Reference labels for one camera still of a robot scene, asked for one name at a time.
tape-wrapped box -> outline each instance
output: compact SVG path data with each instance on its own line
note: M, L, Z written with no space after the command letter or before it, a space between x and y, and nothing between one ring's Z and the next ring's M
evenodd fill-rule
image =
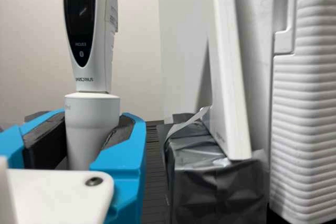
M174 121L185 118L175 115ZM229 161L201 121L166 140L171 127L157 127L170 223L266 223L268 174L263 161Z

metal screw head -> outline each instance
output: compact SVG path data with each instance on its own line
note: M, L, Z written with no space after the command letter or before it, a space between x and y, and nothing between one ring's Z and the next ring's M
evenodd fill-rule
M92 178L88 179L88 180L85 182L85 185L87 185L87 186L98 186L98 185L100 185L102 182L103 182L103 179L102 179L102 178L99 178L99 177L92 177Z

pipette display screen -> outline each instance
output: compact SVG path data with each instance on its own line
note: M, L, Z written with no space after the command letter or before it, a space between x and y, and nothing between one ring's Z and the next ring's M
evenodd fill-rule
M93 31L95 0L64 0L66 27L70 47L79 66L89 60Z

white ribbed container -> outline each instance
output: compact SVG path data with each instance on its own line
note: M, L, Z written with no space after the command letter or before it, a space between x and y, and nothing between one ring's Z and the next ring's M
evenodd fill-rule
M270 207L316 224L336 219L336 0L295 16L293 53L274 57Z

blue plastic stand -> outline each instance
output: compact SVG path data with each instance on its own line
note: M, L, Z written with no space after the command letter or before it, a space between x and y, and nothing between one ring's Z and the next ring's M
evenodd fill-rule
M0 155L6 156L9 168L24 168L23 136L63 109L43 114L22 126L12 126L0 133ZM128 140L103 150L90 170L106 172L114 179L114 197L105 224L140 224L145 183L146 124L132 114L134 121Z

